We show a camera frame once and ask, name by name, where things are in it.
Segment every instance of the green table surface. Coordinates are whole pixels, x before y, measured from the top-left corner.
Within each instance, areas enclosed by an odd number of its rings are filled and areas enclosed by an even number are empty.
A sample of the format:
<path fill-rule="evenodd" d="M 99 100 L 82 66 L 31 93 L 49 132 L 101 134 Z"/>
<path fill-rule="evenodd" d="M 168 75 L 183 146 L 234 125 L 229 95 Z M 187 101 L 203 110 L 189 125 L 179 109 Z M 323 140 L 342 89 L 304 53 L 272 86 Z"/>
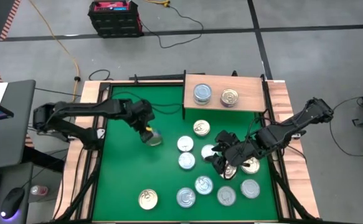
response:
<path fill-rule="evenodd" d="M 181 86 L 116 86 L 114 98 L 138 98 L 130 92 L 149 100 L 152 104 L 182 103 Z M 175 111 L 177 106 L 154 106 L 161 111 Z M 238 169 L 232 180 L 220 177 L 210 163 L 203 161 L 200 150 L 206 144 L 215 144 L 215 137 L 221 130 L 237 134 L 244 139 L 254 113 L 215 110 L 186 110 L 168 115 L 154 111 L 155 120 L 149 124 L 160 130 L 162 144 L 151 147 L 143 144 L 139 134 L 124 121 L 109 120 L 106 128 L 105 146 L 101 162 L 100 177 L 93 210 L 93 221 L 240 221 L 277 220 L 275 199 L 271 186 L 267 159 L 260 160 L 256 174 L 245 174 Z M 193 124 L 204 119 L 210 124 L 210 133 L 204 138 L 194 134 Z M 252 131 L 259 128 L 254 125 Z M 196 164 L 192 170 L 179 167 L 180 151 L 177 140 L 188 135 L 194 140 L 191 153 Z M 196 192 L 194 182 L 200 175 L 209 176 L 214 189 L 209 195 Z M 246 198 L 240 190 L 245 179 L 254 179 L 260 185 L 260 195 Z M 228 185 L 237 194 L 236 202 L 229 207 L 217 200 L 217 191 Z M 196 202 L 191 208 L 182 208 L 176 201 L 177 191 L 189 187 L 196 193 Z M 158 204 L 152 210 L 143 210 L 138 196 L 144 189 L 153 189 L 158 195 Z"/>

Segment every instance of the gray floor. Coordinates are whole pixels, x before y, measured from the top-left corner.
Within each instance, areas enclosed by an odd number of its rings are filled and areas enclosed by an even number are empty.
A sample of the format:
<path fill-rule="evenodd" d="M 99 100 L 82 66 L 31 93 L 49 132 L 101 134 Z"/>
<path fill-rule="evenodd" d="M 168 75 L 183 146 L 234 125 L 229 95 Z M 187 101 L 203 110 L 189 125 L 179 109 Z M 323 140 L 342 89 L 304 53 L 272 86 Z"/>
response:
<path fill-rule="evenodd" d="M 89 0 L 35 0 L 58 35 L 94 34 L 87 17 Z M 137 1 L 143 22 L 152 30 L 199 29 L 177 17 L 171 9 Z M 254 0 L 261 27 L 336 26 L 363 24 L 363 0 Z M 245 0 L 173 0 L 180 13 L 201 21 L 205 28 L 252 27 Z M 28 1 L 22 1 L 10 37 L 49 35 Z M 190 36 L 165 36 L 163 44 Z M 263 33 L 274 79 L 286 80 L 294 111 L 315 96 L 334 106 L 363 95 L 363 29 Z M 66 40 L 64 45 L 78 60 L 82 78 L 98 69 L 111 70 L 116 80 L 137 75 L 206 72 L 257 77 L 263 73 L 255 35 L 206 34 L 201 39 L 171 49 L 161 49 L 156 37 L 138 39 Z M 35 79 L 37 86 L 71 92 L 75 69 L 52 40 L 0 42 L 0 73 L 5 81 Z M 68 96 L 37 91 L 34 106 L 49 101 L 69 101 Z M 355 101 L 338 108 L 333 128 L 347 151 L 363 154 L 363 128 L 351 119 L 363 115 Z M 363 157 L 349 157 L 333 143 L 329 126 L 310 126 L 303 137 L 304 153 L 322 218 L 363 223 Z M 67 145 L 43 136 L 32 136 L 41 151 Z M 47 221 L 55 201 L 30 206 L 28 223 Z"/>

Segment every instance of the table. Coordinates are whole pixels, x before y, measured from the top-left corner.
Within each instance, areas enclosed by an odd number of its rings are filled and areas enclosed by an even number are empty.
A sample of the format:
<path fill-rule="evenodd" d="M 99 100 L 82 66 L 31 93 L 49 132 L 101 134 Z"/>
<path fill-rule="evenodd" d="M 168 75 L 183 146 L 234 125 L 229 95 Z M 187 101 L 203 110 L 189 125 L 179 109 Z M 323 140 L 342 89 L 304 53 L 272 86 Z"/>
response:
<path fill-rule="evenodd" d="M 18 164 L 5 168 L 0 168 L 0 208 L 2 201 L 7 196 L 8 192 L 15 188 L 24 185 L 32 178 L 33 163 L 28 162 L 24 164 Z M 29 208 L 29 189 L 31 183 L 27 183 L 24 186 L 25 196 L 22 199 L 18 212 L 10 219 L 5 220 L 0 216 L 0 224 L 24 224 L 26 223 L 27 210 Z"/>
<path fill-rule="evenodd" d="M 35 84 L 34 80 L 8 83 L 0 105 L 12 111 L 14 117 L 0 120 L 0 167 L 31 161 L 62 172 L 63 161 L 25 146 Z"/>
<path fill-rule="evenodd" d="M 108 92 L 104 89 L 108 87 L 109 84 L 111 83 L 122 84 L 122 85 L 134 85 L 133 81 L 86 82 L 83 89 L 81 102 L 92 103 L 92 102 L 97 102 L 97 99 L 99 98 L 105 99 L 108 96 Z M 178 83 L 182 85 L 183 81 L 146 80 L 146 81 L 139 81 L 139 83 L 140 84 L 144 83 L 148 85 L 159 85 L 161 83 L 162 84 Z M 278 121 L 283 121 L 292 116 L 293 112 L 291 109 L 290 100 L 285 82 L 267 81 L 267 84 L 269 87 L 272 108 L 274 110 L 276 119 Z M 101 118 L 94 119 L 93 117 L 78 117 L 76 120 L 76 124 L 84 128 L 91 127 L 93 122 L 96 123 L 98 126 L 101 126 L 103 124 L 103 119 Z M 291 146 L 302 151 L 299 141 L 292 141 Z M 93 152 L 90 153 L 90 155 L 88 155 L 89 153 L 86 151 L 81 152 L 81 148 L 82 144 L 80 141 L 74 141 L 70 145 L 64 170 L 64 185 L 65 185 L 64 195 L 62 198 L 62 203 L 60 205 L 57 217 L 60 216 L 69 206 L 71 201 L 72 191 L 74 192 L 73 194 L 74 197 L 80 190 L 80 184 L 82 180 L 86 178 L 86 174 L 88 173 L 86 172 L 85 175 L 83 176 L 83 171 L 89 170 L 91 172 L 93 169 L 93 165 L 95 164 L 97 153 Z M 77 167 L 79 153 L 81 153 L 81 160 L 79 166 Z M 311 188 L 311 182 L 309 179 L 306 164 L 304 163 L 304 159 L 301 158 L 299 155 L 296 155 L 293 152 L 287 150 L 283 160 L 285 161 L 286 174 L 288 176 L 290 189 L 294 192 L 294 194 L 300 200 L 300 202 L 306 207 L 308 212 L 310 212 L 314 216 L 318 216 L 316 202 L 314 199 L 313 190 Z M 91 195 L 91 192 L 92 192 L 91 189 L 87 192 L 83 201 L 83 205 L 76 212 L 75 215 L 78 218 L 88 218 L 93 216 L 92 215 L 93 212 L 91 210 L 93 206 L 89 205 L 95 203 L 97 195 L 95 194 Z M 279 194 L 280 194 L 280 203 L 282 207 L 282 215 L 285 218 L 289 217 L 290 214 L 288 213 L 288 210 L 286 208 L 285 196 L 282 194 L 282 192 L 279 192 Z M 58 208 L 58 206 L 59 206 L 59 200 L 57 200 L 55 210 Z"/>

